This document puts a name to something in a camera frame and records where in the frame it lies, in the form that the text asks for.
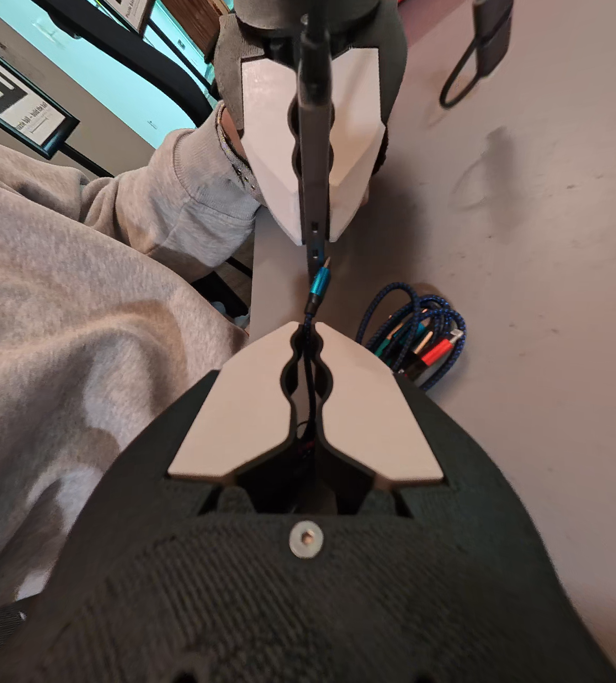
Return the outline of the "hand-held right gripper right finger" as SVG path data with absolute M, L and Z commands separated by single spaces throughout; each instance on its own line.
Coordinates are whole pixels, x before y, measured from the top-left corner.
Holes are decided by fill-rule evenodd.
M 315 331 L 332 379 L 322 403 L 327 445 L 364 466 L 377 488 L 441 482 L 442 469 L 389 368 L 329 325 L 318 322 Z

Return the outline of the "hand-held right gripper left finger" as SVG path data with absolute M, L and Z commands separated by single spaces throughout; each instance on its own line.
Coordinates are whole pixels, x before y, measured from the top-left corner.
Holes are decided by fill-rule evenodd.
M 296 431 L 301 324 L 259 338 L 219 371 L 167 473 L 181 480 L 229 483 Z

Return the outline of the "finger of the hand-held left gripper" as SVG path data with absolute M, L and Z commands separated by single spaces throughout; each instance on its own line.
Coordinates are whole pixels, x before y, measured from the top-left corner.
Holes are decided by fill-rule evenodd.
M 384 135 L 377 48 L 351 48 L 333 60 L 332 104 L 329 241 L 334 243 L 361 206 Z
M 265 206 L 296 245 L 302 245 L 298 178 L 293 166 L 295 137 L 290 109 L 296 73 L 268 58 L 242 63 L 242 144 Z

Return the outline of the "person's left forearm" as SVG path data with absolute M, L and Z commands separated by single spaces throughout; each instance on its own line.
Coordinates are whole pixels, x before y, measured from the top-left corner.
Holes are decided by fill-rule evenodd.
M 216 112 L 168 134 L 147 166 L 85 185 L 79 220 L 188 282 L 232 257 L 261 205 L 220 146 Z

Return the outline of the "silver mesh wristwatch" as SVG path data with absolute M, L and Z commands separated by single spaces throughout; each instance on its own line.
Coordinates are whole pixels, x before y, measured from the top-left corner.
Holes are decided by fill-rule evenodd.
M 253 170 L 244 155 L 243 146 L 234 127 L 232 116 L 223 103 L 217 107 L 216 129 L 220 146 L 243 185 L 244 190 L 261 206 L 265 206 L 266 202 Z

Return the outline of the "framed marker tag sign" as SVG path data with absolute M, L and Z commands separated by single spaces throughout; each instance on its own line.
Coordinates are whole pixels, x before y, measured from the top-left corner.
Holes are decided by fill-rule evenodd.
M 155 1 L 97 1 L 119 22 L 143 37 Z
M 0 57 L 0 129 L 40 156 L 60 152 L 79 120 Z

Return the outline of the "black metal frame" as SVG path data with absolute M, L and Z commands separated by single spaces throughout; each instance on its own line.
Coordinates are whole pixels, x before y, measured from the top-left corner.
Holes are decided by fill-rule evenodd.
M 195 124 L 203 124 L 212 106 L 195 78 L 134 31 L 121 28 L 88 1 L 35 1 L 69 34 L 85 39 L 148 81 L 172 100 Z

